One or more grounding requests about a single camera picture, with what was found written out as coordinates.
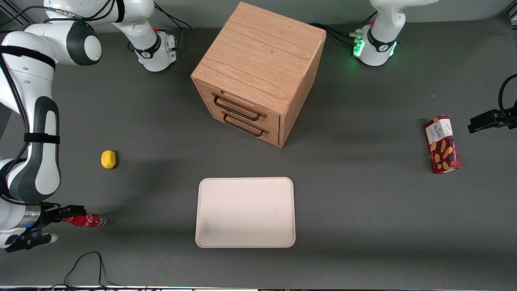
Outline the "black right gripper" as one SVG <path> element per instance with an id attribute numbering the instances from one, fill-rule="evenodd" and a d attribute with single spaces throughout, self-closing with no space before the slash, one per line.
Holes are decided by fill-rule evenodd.
<path id="1" fill-rule="evenodd" d="M 70 205 L 57 209 L 56 205 L 44 204 L 41 206 L 40 218 L 38 220 L 38 234 L 42 234 L 44 227 L 53 223 L 70 223 L 72 217 L 58 217 L 57 215 L 87 215 L 84 206 Z"/>

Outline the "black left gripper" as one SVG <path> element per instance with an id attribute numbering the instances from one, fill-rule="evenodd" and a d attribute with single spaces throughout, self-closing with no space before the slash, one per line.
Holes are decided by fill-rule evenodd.
<path id="1" fill-rule="evenodd" d="M 507 108 L 505 110 L 489 110 L 480 114 L 478 116 L 480 121 L 471 120 L 471 123 L 468 125 L 468 131 L 473 134 L 475 132 L 491 129 L 491 128 L 499 128 L 499 127 L 507 127 L 508 129 L 516 129 L 517 128 L 517 109 L 516 108 Z"/>

